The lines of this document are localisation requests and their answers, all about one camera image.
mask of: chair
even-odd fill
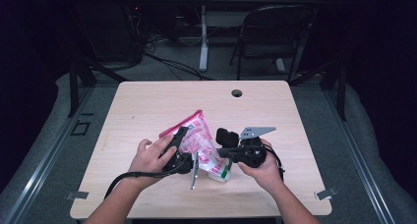
[[[291,80],[301,32],[311,23],[313,9],[306,6],[264,6],[249,13],[237,38],[229,65],[238,56],[237,80],[241,76],[278,75],[264,73],[241,75],[243,59],[292,58],[287,81]]]

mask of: gray carpet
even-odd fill
[[[216,80],[234,80],[236,65],[229,66],[232,45],[218,45],[211,42],[208,71],[205,76]],[[198,69],[200,44],[184,45],[181,43],[159,42],[154,55],[175,60]],[[260,65],[248,63],[245,66]],[[118,71],[121,76],[133,81],[184,81],[197,80],[188,74],[173,70],[175,77],[164,65],[145,57],[138,66]],[[69,216],[72,202],[64,199],[67,192],[78,189],[89,162],[95,142],[105,120],[117,84],[101,73],[95,73],[98,84],[77,120],[89,123],[84,136],[71,136],[69,132],[63,141],[63,148],[53,164],[42,188],[24,215],[23,223],[75,223]],[[244,78],[243,80],[284,80],[286,76]],[[320,216],[323,223],[380,223],[380,219],[371,203],[368,193],[361,181],[352,158],[348,152],[347,140],[337,124],[336,116],[324,93],[318,87],[320,76],[306,84],[292,87],[297,108],[300,112],[307,136],[317,159],[319,169],[327,188],[336,188],[338,195],[331,200],[332,213]],[[22,167],[0,196],[1,219],[3,223],[19,195],[28,183],[36,165],[57,140],[64,127],[69,112],[68,76],[57,84],[60,95],[45,124],[39,138],[24,161]],[[392,179],[389,170],[378,156],[372,125],[362,108],[355,92],[349,87],[346,97],[347,124],[360,145],[366,161],[379,184],[387,206],[396,223],[416,223],[417,206],[415,201],[405,193]]]

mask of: black curtain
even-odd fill
[[[417,3],[354,1],[363,4],[319,10],[299,70],[347,53],[347,81],[369,114],[380,157],[417,199]]]
[[[21,165],[55,102],[56,80],[75,52],[93,58],[64,6],[48,0],[1,0],[0,190]]]
[[[373,123],[380,157],[417,199],[417,6],[378,0],[371,31],[348,65],[348,81]]]

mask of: clear plastic bag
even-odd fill
[[[193,154],[193,159],[198,151],[199,168],[207,171],[209,177],[218,182],[228,181],[230,179],[230,171],[227,166],[229,161],[227,158],[220,158],[211,142],[212,137],[203,111],[197,110],[187,119],[161,133],[159,137],[176,134],[180,127],[188,127],[189,130],[181,141],[179,151]]]

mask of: hand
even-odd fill
[[[176,146],[170,147],[161,157],[161,152],[172,141],[173,136],[165,136],[157,140],[154,144],[150,140],[142,140],[138,145],[138,151],[128,172],[162,172],[163,166],[169,161],[177,150]],[[161,178],[139,177],[131,178],[129,181],[133,182],[140,190],[155,184]]]
[[[262,140],[262,143],[270,146],[270,143],[266,140]],[[258,168],[251,168],[242,162],[239,162],[238,166],[242,169],[243,173],[255,178],[258,185],[260,185],[268,193],[271,193],[274,188],[283,184],[279,176],[276,159],[269,152],[267,152],[265,162]]]

